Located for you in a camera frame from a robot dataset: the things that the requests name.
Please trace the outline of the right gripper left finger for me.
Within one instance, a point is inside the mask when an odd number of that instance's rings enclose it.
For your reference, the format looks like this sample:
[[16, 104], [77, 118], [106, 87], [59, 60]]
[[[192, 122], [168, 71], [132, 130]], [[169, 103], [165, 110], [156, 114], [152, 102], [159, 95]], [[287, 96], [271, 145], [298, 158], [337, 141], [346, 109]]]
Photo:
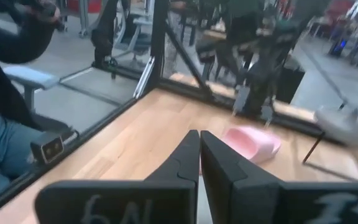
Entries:
[[191, 130], [144, 180], [61, 180], [44, 187], [39, 224], [196, 224], [200, 136]]

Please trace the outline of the pink slide slipper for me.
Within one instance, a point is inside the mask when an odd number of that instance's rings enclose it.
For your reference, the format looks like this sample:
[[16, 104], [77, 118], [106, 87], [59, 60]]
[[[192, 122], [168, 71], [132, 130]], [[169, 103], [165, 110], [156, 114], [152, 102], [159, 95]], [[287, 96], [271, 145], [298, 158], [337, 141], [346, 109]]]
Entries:
[[273, 159], [282, 145], [277, 135], [254, 126], [229, 128], [221, 140], [255, 164]]

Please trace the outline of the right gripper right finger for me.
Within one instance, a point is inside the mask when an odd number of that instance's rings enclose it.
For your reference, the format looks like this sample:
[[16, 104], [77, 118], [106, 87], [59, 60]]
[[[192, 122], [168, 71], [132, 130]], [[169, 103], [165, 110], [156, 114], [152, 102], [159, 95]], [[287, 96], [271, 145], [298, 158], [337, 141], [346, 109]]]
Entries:
[[213, 224], [358, 224], [358, 182], [285, 182], [201, 132]]

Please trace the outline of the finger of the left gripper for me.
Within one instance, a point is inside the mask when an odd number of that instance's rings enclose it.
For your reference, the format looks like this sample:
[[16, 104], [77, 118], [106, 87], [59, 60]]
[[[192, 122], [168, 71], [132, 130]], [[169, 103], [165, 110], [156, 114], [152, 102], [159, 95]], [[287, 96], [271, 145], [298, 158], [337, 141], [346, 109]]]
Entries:
[[274, 109], [272, 105], [263, 105], [261, 108], [260, 118], [264, 122], [264, 126], [268, 127], [273, 120]]
[[233, 115], [239, 114], [243, 110], [249, 94], [249, 90], [249, 87], [241, 86], [241, 88], [237, 92], [237, 96], [232, 107]]

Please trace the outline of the silver aluminium bracket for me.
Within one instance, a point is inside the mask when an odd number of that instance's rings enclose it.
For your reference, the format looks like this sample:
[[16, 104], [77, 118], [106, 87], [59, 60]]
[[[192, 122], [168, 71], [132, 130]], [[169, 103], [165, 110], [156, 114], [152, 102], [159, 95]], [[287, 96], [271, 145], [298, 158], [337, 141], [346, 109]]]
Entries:
[[134, 99], [138, 100], [143, 95], [146, 84], [147, 84], [147, 82], [150, 78], [150, 75], [152, 73], [154, 64], [155, 64], [155, 57], [150, 57], [149, 61], [146, 63], [144, 71], [142, 72], [142, 75], [138, 81], [136, 88], [135, 88], [135, 91], [133, 94]]

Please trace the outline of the black equipment stand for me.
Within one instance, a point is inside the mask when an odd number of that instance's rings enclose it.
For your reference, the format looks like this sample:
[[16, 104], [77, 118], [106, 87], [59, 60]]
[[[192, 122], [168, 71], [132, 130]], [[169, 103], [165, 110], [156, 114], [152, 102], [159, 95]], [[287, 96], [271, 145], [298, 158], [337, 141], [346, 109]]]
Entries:
[[95, 27], [91, 31], [91, 42], [94, 46], [93, 67], [111, 72], [114, 80], [116, 60], [111, 57], [114, 45], [114, 20], [117, 14], [117, 4], [120, 0], [102, 0], [102, 8]]

